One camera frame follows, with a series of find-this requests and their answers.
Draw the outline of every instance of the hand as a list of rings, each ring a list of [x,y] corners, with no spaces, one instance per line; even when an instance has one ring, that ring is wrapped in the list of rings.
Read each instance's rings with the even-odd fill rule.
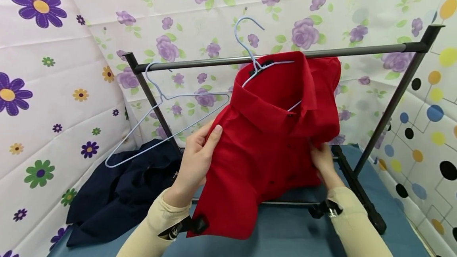
[[[208,122],[187,137],[186,149],[182,156],[178,176],[163,197],[169,205],[175,207],[188,205],[198,187],[205,183],[214,148],[216,148],[222,134],[222,127],[216,125],[205,142],[212,124],[213,121]]]

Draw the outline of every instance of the navy shirt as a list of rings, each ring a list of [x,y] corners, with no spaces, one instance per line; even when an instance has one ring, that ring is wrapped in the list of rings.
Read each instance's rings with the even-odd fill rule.
[[[160,141],[115,154],[108,164],[120,163]],[[139,224],[157,196],[173,184],[180,164],[181,155],[168,141],[113,169],[101,163],[70,205],[67,223],[73,223],[73,231],[67,247],[109,242]]]

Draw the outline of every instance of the beige sleeve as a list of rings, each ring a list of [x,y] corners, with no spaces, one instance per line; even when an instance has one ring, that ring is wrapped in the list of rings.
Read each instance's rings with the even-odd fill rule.
[[[348,257],[391,257],[392,253],[371,224],[367,211],[355,194],[346,187],[333,188],[328,199],[343,212],[330,218]]]
[[[151,205],[146,218],[126,240],[117,257],[160,257],[172,243],[157,236],[189,215],[190,204],[175,208],[163,201],[164,190]]]

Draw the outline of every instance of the clothes hanger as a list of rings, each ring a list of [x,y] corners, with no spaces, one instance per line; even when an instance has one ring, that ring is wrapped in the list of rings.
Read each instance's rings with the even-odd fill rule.
[[[243,46],[244,49],[246,49],[246,51],[248,52],[249,56],[251,57],[252,59],[252,64],[254,65],[254,73],[252,74],[252,76],[249,77],[249,79],[247,79],[243,85],[241,86],[242,88],[244,88],[244,86],[250,81],[252,80],[255,76],[257,76],[257,74],[259,73],[260,70],[265,70],[273,65],[277,65],[277,64],[289,64],[289,63],[294,63],[295,61],[278,61],[278,62],[273,62],[269,65],[266,65],[264,67],[262,67],[261,64],[259,64],[259,62],[254,58],[254,56],[252,55],[252,52],[249,50],[249,48],[243,44],[243,42],[240,41],[240,38],[238,38],[238,34],[237,34],[237,27],[238,27],[238,24],[243,21],[244,19],[248,19],[248,20],[251,20],[252,22],[254,22],[257,26],[259,26],[262,30],[265,31],[265,28],[263,28],[255,19],[249,17],[249,16],[244,16],[244,17],[241,17],[240,19],[238,19],[238,21],[236,22],[235,24],[235,39],[238,41],[238,43]],[[294,109],[296,106],[298,106],[298,104],[301,103],[301,100],[299,102],[297,102],[294,106],[292,106],[288,111],[291,111],[292,109]]]
[[[151,67],[151,65],[155,65],[155,64],[159,64],[159,62],[151,62],[147,67],[146,67],[146,70],[145,70],[145,74],[146,74],[146,78],[148,79],[148,81],[150,81],[157,89],[157,91],[159,92],[159,98],[160,98],[160,102],[156,105],[156,106],[153,106],[141,119],[138,123],[136,123],[135,127],[132,128],[132,130],[127,134],[127,136],[119,143],[119,145],[113,150],[113,152],[111,152],[111,154],[108,156],[108,158],[106,158],[105,160],[105,166],[107,166],[108,168],[115,168],[123,163],[126,163],[127,161],[130,161],[132,160],[133,158],[135,157],[138,157],[139,155],[141,155],[142,153],[144,152],[147,152],[149,151],[150,149],[153,149],[157,146],[159,146],[160,144],[162,143],[165,143],[166,141],[170,140],[171,138],[175,137],[177,134],[180,134],[181,132],[183,131],[186,131],[187,129],[189,129],[190,127],[192,127],[193,125],[197,124],[198,122],[202,121],[203,119],[207,118],[208,116],[210,116],[211,114],[213,114],[214,112],[216,112],[217,110],[219,110],[221,107],[223,107],[225,104],[228,103],[228,101],[230,100],[230,96],[228,94],[225,94],[225,93],[214,93],[214,92],[211,92],[211,93],[208,93],[208,94],[179,94],[179,95],[175,95],[175,96],[172,96],[172,97],[166,97],[166,95],[164,95],[162,93],[162,91],[160,90],[159,86],[153,82],[150,77],[148,76],[148,71],[149,71],[149,68]],[[173,134],[172,136],[168,137],[167,139],[165,140],[162,140],[161,142],[155,144],[154,146],[151,146],[149,147],[148,149],[145,149],[141,152],[139,152],[138,154],[120,162],[120,163],[117,163],[115,165],[109,165],[108,164],[108,160],[109,158],[111,158],[111,156],[113,156],[114,152],[117,151],[117,149],[119,149],[119,147],[124,143],[124,141],[133,133],[133,131],[135,131],[136,128],[138,128],[138,126],[140,125],[140,123],[149,115],[149,113],[151,113],[156,107],[159,107],[160,104],[163,103],[163,100],[172,100],[174,98],[178,98],[178,97],[186,97],[186,96],[197,96],[197,95],[224,95],[227,97],[227,101],[224,102],[223,104],[221,104],[219,107],[217,107],[216,109],[214,109],[213,111],[211,111],[210,113],[208,113],[207,115],[203,116],[201,119],[199,119],[198,121],[194,122],[193,124],[189,125],[188,127],[184,128],[183,130],[177,132],[176,134]]]

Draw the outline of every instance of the hanger hook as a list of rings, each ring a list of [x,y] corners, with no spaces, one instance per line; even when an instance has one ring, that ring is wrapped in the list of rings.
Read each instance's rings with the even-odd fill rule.
[[[261,67],[261,65],[255,60],[254,56],[252,55],[252,52],[250,52],[249,48],[243,44],[243,42],[240,41],[240,38],[238,38],[238,34],[237,34],[237,28],[238,28],[238,24],[243,21],[244,19],[249,19],[251,20],[252,22],[254,22],[257,26],[259,26],[262,30],[265,30],[265,28],[262,27],[262,25],[260,25],[255,19],[249,17],[249,16],[243,16],[241,17],[240,19],[238,19],[238,21],[235,23],[235,39],[238,41],[238,43],[243,46],[244,49],[247,50],[249,56],[251,57],[252,59],[252,63],[254,65],[254,68],[255,68],[255,73],[257,73],[257,67],[255,66],[256,64]]]

